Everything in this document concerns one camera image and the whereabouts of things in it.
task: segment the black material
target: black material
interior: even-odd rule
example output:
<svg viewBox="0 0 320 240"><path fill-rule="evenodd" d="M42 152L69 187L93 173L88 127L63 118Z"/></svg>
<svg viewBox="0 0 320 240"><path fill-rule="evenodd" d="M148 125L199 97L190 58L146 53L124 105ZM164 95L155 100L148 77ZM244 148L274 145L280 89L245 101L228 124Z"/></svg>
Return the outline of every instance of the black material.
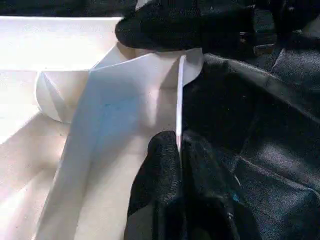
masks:
<svg viewBox="0 0 320 240"><path fill-rule="evenodd" d="M181 165L172 131L152 138L131 189L125 240L184 240Z"/></svg>
<svg viewBox="0 0 320 240"><path fill-rule="evenodd" d="M47 17L115 17L135 10L137 0L5 0L0 15Z"/></svg>
<svg viewBox="0 0 320 240"><path fill-rule="evenodd" d="M183 182L176 136L149 143L131 189L125 240L259 240L256 220L234 175L212 146L183 135Z"/></svg>
<svg viewBox="0 0 320 240"><path fill-rule="evenodd" d="M250 66L208 54L201 75L184 88L185 130L206 136L237 176L263 240L320 234L320 68L309 67L319 61L318 48L315 39L297 38L288 46L304 47L284 49L273 66L281 78L261 84L259 74L242 74Z"/></svg>
<svg viewBox="0 0 320 240"><path fill-rule="evenodd" d="M242 1L151 1L121 20L115 29L125 46L157 51L185 50L197 47L227 54L254 44L240 32L255 32L255 9Z"/></svg>
<svg viewBox="0 0 320 240"><path fill-rule="evenodd" d="M184 188L183 194L175 195L183 200L174 207L172 219L179 216L174 231L187 234L179 236L199 240L320 238L319 50L316 34L295 33L268 56L264 69L269 72L212 54L204 56L201 74L183 89ZM167 133L162 134L161 139L166 139ZM137 175L140 181L132 186L130 204L133 198L140 203L139 195L146 192L155 197L143 200L143 210L135 208L138 214L129 207L127 229L139 231L142 228L137 224L164 212L154 201L158 192L146 187L149 183L161 186L153 189L162 189L164 196L166 192L172 195L172 189L152 173L159 168L150 164L154 155L155 162L161 156L164 168L169 162L180 167L174 134L170 137L151 141L160 151L152 153L150 149L157 148L149 146L149 163ZM164 177L179 172L166 170L172 173ZM163 216L170 215L161 216L143 229L148 233L150 228L161 235L159 239L166 239L165 231L173 229Z"/></svg>

